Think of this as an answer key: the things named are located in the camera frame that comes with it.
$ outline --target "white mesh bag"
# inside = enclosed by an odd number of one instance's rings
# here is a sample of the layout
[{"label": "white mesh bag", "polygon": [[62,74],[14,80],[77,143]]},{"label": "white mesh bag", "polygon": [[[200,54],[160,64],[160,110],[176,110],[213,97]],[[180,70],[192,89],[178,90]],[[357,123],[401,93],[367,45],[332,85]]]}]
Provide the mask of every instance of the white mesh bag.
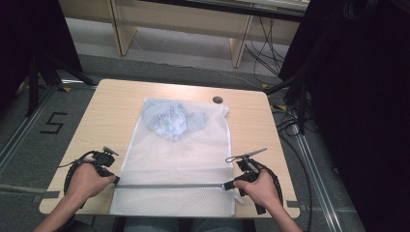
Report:
[{"label": "white mesh bag", "polygon": [[200,188],[233,179],[230,132],[221,104],[146,99],[132,134],[110,213],[229,217],[234,193]]}]

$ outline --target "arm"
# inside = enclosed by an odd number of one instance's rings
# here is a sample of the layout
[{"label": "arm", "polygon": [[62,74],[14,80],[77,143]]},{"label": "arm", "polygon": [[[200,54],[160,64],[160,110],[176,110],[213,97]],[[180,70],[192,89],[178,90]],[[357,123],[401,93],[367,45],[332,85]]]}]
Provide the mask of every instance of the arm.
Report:
[{"label": "arm", "polygon": [[90,163],[82,163],[74,172],[66,195],[34,231],[55,231],[63,226],[89,197],[99,194],[114,182],[115,176],[101,177]]},{"label": "arm", "polygon": [[235,181],[233,185],[243,189],[253,202],[263,206],[278,223],[280,231],[302,231],[280,204],[273,179],[266,170],[262,169],[258,179],[253,183]]}]

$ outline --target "metal rod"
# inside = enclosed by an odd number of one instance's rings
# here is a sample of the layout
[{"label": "metal rod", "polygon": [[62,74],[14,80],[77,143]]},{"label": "metal rod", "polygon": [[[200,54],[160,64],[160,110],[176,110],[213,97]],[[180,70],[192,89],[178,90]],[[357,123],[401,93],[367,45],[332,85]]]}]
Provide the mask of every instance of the metal rod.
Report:
[{"label": "metal rod", "polygon": [[160,185],[117,185],[117,189],[196,189],[196,188],[219,188],[222,184],[160,184]]},{"label": "metal rod", "polygon": [[311,154],[308,142],[303,134],[299,134],[299,129],[297,125],[293,125],[293,131],[298,134],[296,137],[298,139],[298,145],[302,152],[302,157],[305,160],[307,166],[307,173],[313,181],[313,186],[317,194],[320,206],[323,209],[323,214],[331,232],[341,232],[343,231],[340,225],[340,221],[337,216],[337,212],[332,203],[331,198],[323,184],[322,177],[320,176],[319,170],[317,169],[314,158]]}]

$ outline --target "forearm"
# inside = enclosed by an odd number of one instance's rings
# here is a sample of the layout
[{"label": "forearm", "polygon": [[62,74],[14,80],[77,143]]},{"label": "forearm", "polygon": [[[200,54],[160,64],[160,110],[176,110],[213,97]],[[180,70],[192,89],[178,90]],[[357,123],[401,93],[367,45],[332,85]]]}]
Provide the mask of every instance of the forearm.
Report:
[{"label": "forearm", "polygon": [[302,232],[298,224],[287,214],[279,202],[269,204],[266,208],[272,218],[277,222],[281,232]]},{"label": "forearm", "polygon": [[51,214],[35,229],[35,232],[55,231],[62,227],[82,206],[84,201],[81,196],[64,196]]}]

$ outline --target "desk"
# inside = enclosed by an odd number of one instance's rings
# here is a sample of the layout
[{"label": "desk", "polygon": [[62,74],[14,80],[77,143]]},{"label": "desk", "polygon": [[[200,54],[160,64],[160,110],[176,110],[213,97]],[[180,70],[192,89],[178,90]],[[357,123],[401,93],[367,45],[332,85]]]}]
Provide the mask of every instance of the desk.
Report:
[{"label": "desk", "polygon": [[[284,208],[291,217],[298,217],[299,208],[287,206],[287,201],[296,201],[296,195],[271,108],[262,92],[105,79],[100,82],[91,99],[61,164],[78,159],[88,151],[108,146],[120,154],[109,168],[111,172],[118,174],[145,98],[212,103],[215,96],[223,98],[223,104],[229,107],[226,119],[231,132],[232,155],[267,147],[267,151],[254,158],[278,175]],[[234,175],[241,175],[238,166],[234,166]],[[59,198],[44,199],[40,205],[42,213],[49,214],[63,197],[68,170],[69,167],[57,169],[48,191],[60,191]],[[108,186],[101,194],[88,199],[83,209],[77,213],[108,215],[113,191],[114,185]],[[243,198],[246,204],[243,206],[236,203],[235,218],[269,217],[269,214],[258,216],[250,198]]]}]

